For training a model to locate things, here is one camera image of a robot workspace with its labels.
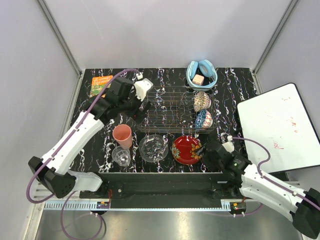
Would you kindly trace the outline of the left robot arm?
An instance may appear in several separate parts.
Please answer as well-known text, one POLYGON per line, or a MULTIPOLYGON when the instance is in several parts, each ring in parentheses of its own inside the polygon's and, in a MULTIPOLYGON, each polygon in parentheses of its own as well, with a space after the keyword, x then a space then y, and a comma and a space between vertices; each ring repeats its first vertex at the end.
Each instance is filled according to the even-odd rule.
POLYGON ((59 142, 42 157, 33 156, 28 166, 37 180, 52 196, 62 199, 73 191, 90 191, 95 197, 103 198, 108 186, 94 172, 71 171, 70 165, 87 142, 110 120, 120 113, 140 123, 151 104, 141 110, 153 83, 144 78, 132 82, 123 77, 113 77, 101 92, 89 99, 89 107, 83 110, 75 123, 59 142))

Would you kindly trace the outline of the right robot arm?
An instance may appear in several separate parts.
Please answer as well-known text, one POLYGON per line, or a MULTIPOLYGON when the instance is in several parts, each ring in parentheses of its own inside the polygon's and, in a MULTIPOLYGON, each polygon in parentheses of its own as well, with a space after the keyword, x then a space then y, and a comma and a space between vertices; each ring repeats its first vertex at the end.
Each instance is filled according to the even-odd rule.
POLYGON ((302 235, 317 239, 320 235, 320 193, 285 183, 261 170, 260 164, 235 152, 231 141, 210 140, 195 153, 207 169, 218 168, 227 178, 227 192, 232 198, 241 195, 275 210, 302 235))

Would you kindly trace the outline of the red floral plate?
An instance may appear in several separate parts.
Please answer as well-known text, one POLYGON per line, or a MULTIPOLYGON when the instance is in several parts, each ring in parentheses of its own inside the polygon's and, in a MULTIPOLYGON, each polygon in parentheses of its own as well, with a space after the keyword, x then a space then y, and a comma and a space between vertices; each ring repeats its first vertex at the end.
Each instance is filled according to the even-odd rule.
POLYGON ((201 160, 196 152, 202 147, 199 139, 185 135, 174 140, 171 147, 173 158, 180 164, 193 165, 201 160))

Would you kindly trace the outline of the blue triangle patterned bowl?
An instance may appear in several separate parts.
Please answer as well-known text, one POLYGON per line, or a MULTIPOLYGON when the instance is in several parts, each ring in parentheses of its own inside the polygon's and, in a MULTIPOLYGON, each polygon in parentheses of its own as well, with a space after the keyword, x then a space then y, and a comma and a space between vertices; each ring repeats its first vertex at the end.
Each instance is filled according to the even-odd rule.
POLYGON ((212 125, 213 125, 213 118, 211 113, 206 109, 201 110, 195 119, 195 128, 207 129, 207 128, 210 128, 212 125))

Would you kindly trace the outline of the brown floral patterned bowl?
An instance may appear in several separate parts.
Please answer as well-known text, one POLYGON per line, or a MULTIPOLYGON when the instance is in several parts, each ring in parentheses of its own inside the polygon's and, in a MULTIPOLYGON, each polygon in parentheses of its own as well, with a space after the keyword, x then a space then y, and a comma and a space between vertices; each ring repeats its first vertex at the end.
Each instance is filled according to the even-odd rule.
POLYGON ((194 110, 195 112, 206 110, 211 106, 211 103, 210 96, 204 91, 199 91, 194 97, 194 110))

